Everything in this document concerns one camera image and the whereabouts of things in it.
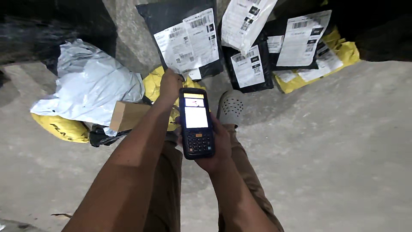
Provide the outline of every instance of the forearm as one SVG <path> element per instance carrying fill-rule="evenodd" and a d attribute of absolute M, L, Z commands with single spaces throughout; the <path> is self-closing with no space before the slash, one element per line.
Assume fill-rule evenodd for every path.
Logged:
<path fill-rule="evenodd" d="M 103 166 L 64 232 L 141 231 L 173 102 L 159 99 Z"/>
<path fill-rule="evenodd" d="M 108 162 L 154 170 L 159 159 L 174 101 L 159 98 L 126 136 Z"/>
<path fill-rule="evenodd" d="M 226 226 L 233 231 L 277 232 L 256 203 L 232 160 L 210 174 Z"/>

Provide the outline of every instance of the yellow plastic mailer bag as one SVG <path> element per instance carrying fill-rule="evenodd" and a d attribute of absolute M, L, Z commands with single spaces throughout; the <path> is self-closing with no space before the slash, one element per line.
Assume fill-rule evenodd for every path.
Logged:
<path fill-rule="evenodd" d="M 164 74 L 164 69 L 162 66 L 155 69 L 151 72 L 145 79 L 143 79 L 143 85 L 145 86 L 145 96 L 150 100 L 155 102 L 160 96 L 160 82 Z M 200 86 L 199 83 L 193 82 L 190 77 L 187 77 L 187 80 L 183 82 L 183 87 L 185 88 L 198 88 L 206 89 L 205 87 Z M 176 100 L 175 106 L 179 107 L 179 99 Z M 172 112 L 169 117 L 169 126 L 167 131 L 173 131 L 178 127 L 178 124 L 175 122 L 176 117 L 180 115 L 177 107 L 172 109 Z"/>
<path fill-rule="evenodd" d="M 290 93 L 359 60 L 359 51 L 355 43 L 341 39 L 335 27 L 330 34 L 323 36 L 318 44 L 316 62 L 319 69 L 274 71 L 274 75 L 284 93 Z"/>
<path fill-rule="evenodd" d="M 69 120 L 60 116 L 44 116 L 31 114 L 32 118 L 45 130 L 61 140 L 69 142 L 89 142 L 89 132 L 79 121 Z"/>

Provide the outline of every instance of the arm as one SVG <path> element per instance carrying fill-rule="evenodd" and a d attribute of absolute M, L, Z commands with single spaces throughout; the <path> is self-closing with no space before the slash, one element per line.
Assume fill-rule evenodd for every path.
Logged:
<path fill-rule="evenodd" d="M 181 77 L 168 69 L 161 86 L 160 97 L 112 153 L 63 232 L 143 230 Z"/>
<path fill-rule="evenodd" d="M 212 116 L 216 153 L 196 162 L 208 172 L 228 231 L 278 232 L 256 203 L 231 158 L 230 136 Z"/>

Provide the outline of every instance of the person's right hand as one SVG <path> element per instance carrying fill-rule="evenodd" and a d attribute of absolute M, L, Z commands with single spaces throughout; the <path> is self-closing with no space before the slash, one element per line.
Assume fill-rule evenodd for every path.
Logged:
<path fill-rule="evenodd" d="M 179 97 L 179 90 L 183 88 L 183 77 L 176 74 L 171 69 L 167 69 L 162 76 L 160 82 L 160 96 L 159 98 L 165 99 L 174 103 Z"/>
<path fill-rule="evenodd" d="M 215 155 L 211 158 L 196 159 L 195 162 L 209 175 L 225 168 L 228 162 L 232 162 L 232 145 L 230 135 L 219 120 L 211 113 L 215 137 Z"/>

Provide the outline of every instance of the white label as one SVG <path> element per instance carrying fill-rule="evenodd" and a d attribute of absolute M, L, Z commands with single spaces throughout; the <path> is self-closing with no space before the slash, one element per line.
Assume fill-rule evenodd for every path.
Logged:
<path fill-rule="evenodd" d="M 329 24 L 332 10 L 288 19 L 277 66 L 308 66 Z"/>
<path fill-rule="evenodd" d="M 269 53 L 281 52 L 283 38 L 284 36 L 268 36 L 267 37 L 267 46 L 269 48 Z"/>
<path fill-rule="evenodd" d="M 222 19 L 222 41 L 240 48 L 266 2 L 267 0 L 231 0 Z"/>
<path fill-rule="evenodd" d="M 184 73 L 219 59 L 213 8 L 154 35 L 169 68 Z"/>
<path fill-rule="evenodd" d="M 284 71 L 273 71 L 273 73 L 278 76 L 283 82 L 287 83 L 297 77 L 297 74 L 291 70 Z"/>
<path fill-rule="evenodd" d="M 200 74 L 200 70 L 199 69 L 191 69 L 188 72 L 185 72 L 182 74 L 183 77 L 187 77 L 189 76 L 192 80 L 199 80 L 202 79 L 202 76 Z"/>
<path fill-rule="evenodd" d="M 316 59 L 319 69 L 298 69 L 299 76 L 306 82 L 315 80 L 343 66 L 343 62 L 323 41 L 318 45 Z"/>
<path fill-rule="evenodd" d="M 253 46 L 246 56 L 238 53 L 231 60 L 240 88 L 265 82 L 258 45 Z"/>

